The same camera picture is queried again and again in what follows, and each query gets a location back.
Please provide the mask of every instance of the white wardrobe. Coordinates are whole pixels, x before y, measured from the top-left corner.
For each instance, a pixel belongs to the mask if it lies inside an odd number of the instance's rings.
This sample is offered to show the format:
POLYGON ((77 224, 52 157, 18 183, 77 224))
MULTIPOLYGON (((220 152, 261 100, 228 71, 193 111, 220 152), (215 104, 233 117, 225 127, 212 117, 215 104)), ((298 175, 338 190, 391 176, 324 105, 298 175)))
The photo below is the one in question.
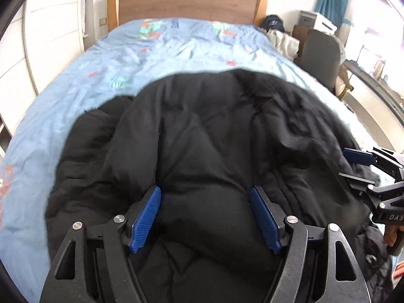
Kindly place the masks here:
POLYGON ((26 0, 0 40, 0 155, 35 97, 84 52, 82 0, 26 0))

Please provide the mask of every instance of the black down jacket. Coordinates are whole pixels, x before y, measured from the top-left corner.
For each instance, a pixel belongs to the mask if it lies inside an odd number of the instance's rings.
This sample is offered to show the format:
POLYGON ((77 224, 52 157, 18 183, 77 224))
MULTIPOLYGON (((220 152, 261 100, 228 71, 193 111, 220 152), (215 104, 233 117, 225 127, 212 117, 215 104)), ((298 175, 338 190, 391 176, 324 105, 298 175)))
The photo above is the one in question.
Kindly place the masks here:
POLYGON ((261 185, 305 224, 340 225, 373 302, 381 302, 392 290, 391 262, 368 208, 338 172, 377 177, 349 165, 346 147, 358 145, 338 117, 275 76, 232 70, 164 78, 72 127, 46 209, 50 256, 74 222, 105 223, 156 184, 161 207, 132 256, 148 302, 260 303, 279 263, 248 201, 261 185))

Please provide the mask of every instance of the black gripper frame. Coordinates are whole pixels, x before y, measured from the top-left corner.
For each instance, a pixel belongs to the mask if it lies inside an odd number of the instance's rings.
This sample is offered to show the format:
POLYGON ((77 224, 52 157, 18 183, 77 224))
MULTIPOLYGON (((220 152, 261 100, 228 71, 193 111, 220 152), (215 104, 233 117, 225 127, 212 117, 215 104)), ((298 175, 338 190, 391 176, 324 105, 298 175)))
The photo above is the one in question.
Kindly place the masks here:
POLYGON ((294 216, 286 216, 261 187, 255 189, 282 234, 280 242, 286 240, 277 276, 262 303, 371 302, 354 253, 336 224, 330 223, 327 228, 305 225, 294 216), (306 263, 308 252, 315 257, 311 265, 306 263), (341 259, 346 266, 343 272, 337 265, 341 259))
MULTIPOLYGON (((287 217, 256 187, 278 227, 282 244, 279 267, 262 303, 370 303, 368 289, 345 236, 336 224, 306 226, 287 217), (313 253, 309 260, 307 254, 313 253), (348 275, 342 279, 339 265, 348 275)), ((124 220, 73 226, 68 231, 45 281, 40 303, 147 303, 129 260, 129 230, 140 213, 130 208, 124 220), (102 278, 99 250, 105 253, 102 278), (112 293, 108 300, 106 292, 112 293)))
MULTIPOLYGON (((344 156, 350 164, 373 165, 394 178, 394 184, 377 187, 373 181, 339 173, 351 192, 370 208, 374 223, 404 226, 404 155, 373 147, 370 152, 344 149, 344 156)), ((404 232, 398 231, 394 246, 387 246, 387 252, 399 256, 403 247, 404 232)))

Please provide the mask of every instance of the wall socket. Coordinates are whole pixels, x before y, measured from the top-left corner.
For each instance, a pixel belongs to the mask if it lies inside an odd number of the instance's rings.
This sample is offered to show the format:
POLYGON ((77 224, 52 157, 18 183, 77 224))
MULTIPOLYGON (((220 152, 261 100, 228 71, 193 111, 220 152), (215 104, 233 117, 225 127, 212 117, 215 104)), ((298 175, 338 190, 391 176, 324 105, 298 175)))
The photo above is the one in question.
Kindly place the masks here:
POLYGON ((100 26, 106 25, 107 24, 107 19, 106 18, 101 18, 99 20, 99 24, 100 24, 100 26))

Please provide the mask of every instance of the metal screw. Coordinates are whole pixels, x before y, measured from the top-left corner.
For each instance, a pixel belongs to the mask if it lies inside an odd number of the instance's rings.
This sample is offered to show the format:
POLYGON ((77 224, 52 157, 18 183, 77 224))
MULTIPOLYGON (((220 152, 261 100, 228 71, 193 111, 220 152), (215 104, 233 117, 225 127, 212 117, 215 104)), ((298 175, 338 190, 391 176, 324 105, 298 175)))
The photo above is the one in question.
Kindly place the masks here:
POLYGON ((286 221, 288 221, 288 222, 291 223, 291 224, 296 224, 296 223, 298 222, 298 219, 297 219, 297 217, 295 217, 294 215, 289 215, 289 216, 286 218, 286 221))
POLYGON ((334 224, 334 223, 330 223, 329 228, 330 228, 331 231, 334 231, 334 232, 337 232, 339 230, 339 226, 337 224, 334 224))
POLYGON ((114 222, 115 223, 121 223, 123 221, 125 221, 125 216, 123 216, 123 215, 117 215, 117 216, 114 217, 114 222))
POLYGON ((82 226, 83 226, 83 224, 80 221, 77 221, 73 224, 73 229, 78 230, 78 229, 81 229, 82 226))

